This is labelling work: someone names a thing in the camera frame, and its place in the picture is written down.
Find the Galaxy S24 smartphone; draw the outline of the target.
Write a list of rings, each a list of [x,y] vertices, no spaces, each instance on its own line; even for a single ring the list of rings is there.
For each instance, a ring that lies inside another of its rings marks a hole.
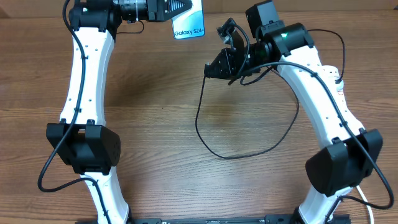
[[[205,35],[203,1],[192,0],[192,8],[172,18],[173,36],[177,40]]]

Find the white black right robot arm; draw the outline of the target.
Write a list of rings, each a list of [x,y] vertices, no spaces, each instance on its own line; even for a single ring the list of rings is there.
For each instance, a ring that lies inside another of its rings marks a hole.
[[[382,136],[375,129],[365,130],[349,111],[338,70],[322,65],[304,25],[285,25],[272,1],[253,5],[246,17],[256,42],[250,44],[235,21],[228,19],[217,30],[226,48],[205,66],[205,76],[233,82],[262,68],[277,70],[301,102],[320,146],[305,165],[311,187],[304,202],[291,215],[267,215],[265,221],[349,223],[348,216],[334,216],[334,211],[371,175]]]

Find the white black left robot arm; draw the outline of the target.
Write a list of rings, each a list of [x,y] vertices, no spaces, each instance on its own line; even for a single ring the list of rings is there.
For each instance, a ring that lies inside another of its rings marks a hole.
[[[66,1],[63,20],[73,37],[67,100],[59,122],[47,125],[53,155],[79,175],[92,196],[97,223],[132,223],[121,192],[118,134],[106,127],[104,93],[108,64],[123,21],[165,22],[193,7],[191,1]]]

